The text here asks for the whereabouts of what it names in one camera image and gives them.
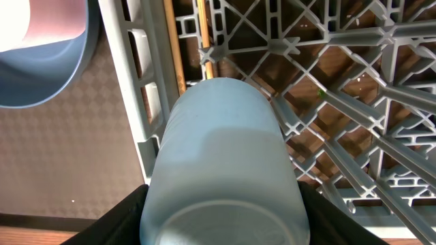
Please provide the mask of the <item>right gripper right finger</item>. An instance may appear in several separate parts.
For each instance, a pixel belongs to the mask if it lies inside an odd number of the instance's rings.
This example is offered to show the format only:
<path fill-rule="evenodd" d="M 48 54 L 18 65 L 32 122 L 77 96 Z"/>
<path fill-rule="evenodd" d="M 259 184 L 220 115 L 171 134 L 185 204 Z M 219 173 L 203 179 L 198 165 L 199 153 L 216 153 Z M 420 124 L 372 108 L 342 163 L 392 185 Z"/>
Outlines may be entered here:
<path fill-rule="evenodd" d="M 388 245 L 306 182 L 298 181 L 298 187 L 309 221 L 310 245 Z"/>

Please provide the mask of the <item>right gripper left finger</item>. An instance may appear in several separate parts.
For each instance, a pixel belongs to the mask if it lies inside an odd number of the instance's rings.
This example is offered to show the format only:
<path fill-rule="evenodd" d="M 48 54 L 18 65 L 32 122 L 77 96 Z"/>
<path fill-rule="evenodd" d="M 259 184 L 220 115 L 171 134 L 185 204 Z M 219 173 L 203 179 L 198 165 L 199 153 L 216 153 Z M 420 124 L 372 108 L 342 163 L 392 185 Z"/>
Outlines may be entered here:
<path fill-rule="evenodd" d="M 140 245 L 140 219 L 148 192 L 140 185 L 90 227 L 62 245 Z"/>

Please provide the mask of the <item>light blue cup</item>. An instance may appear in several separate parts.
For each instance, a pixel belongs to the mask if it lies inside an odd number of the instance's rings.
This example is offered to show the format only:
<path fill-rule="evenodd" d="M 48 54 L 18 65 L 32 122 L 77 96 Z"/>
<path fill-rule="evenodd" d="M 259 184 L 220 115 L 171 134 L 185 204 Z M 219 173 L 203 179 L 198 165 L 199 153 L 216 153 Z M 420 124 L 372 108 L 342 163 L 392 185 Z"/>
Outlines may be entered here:
<path fill-rule="evenodd" d="M 277 119 L 254 87 L 213 78 L 176 102 L 140 220 L 142 244 L 308 244 Z"/>

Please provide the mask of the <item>pink cup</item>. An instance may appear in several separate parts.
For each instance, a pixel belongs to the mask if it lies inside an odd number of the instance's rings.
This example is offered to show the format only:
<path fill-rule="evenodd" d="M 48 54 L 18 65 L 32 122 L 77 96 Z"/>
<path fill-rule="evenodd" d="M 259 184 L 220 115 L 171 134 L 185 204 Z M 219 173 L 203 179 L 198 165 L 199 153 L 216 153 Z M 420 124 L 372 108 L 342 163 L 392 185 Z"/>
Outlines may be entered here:
<path fill-rule="evenodd" d="M 1 51 L 74 39 L 86 22 L 85 0 L 1 0 Z"/>

